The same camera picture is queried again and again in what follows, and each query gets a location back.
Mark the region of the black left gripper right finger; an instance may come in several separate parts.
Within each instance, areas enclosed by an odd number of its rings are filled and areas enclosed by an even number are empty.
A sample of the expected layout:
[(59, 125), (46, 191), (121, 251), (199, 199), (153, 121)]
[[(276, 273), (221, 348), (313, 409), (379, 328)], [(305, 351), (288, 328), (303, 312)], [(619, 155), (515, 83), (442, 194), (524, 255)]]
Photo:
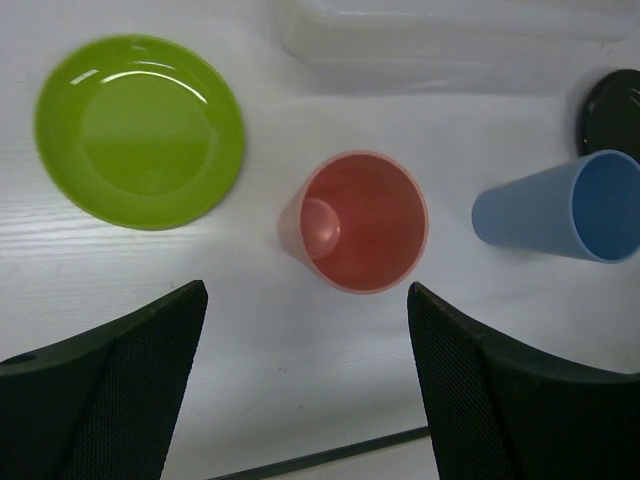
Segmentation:
[(440, 478), (638, 478), (638, 375), (533, 348), (418, 282), (407, 310)]

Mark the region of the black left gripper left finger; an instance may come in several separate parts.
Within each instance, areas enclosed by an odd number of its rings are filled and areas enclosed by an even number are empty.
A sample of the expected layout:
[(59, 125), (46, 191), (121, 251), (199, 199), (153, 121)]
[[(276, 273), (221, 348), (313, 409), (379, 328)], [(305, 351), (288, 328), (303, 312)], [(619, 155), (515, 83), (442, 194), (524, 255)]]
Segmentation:
[(160, 478), (207, 303), (203, 281), (191, 281), (2, 361), (2, 478)]

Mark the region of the green plastic plate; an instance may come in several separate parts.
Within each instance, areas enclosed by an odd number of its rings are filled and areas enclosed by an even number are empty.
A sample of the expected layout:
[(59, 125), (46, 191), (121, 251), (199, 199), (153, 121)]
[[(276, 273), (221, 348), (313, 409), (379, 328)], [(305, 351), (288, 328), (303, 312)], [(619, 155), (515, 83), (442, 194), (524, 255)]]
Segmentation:
[(59, 62), (34, 104), (52, 182), (95, 218), (138, 230), (193, 222), (232, 191), (246, 128), (224, 77), (176, 43), (93, 40)]

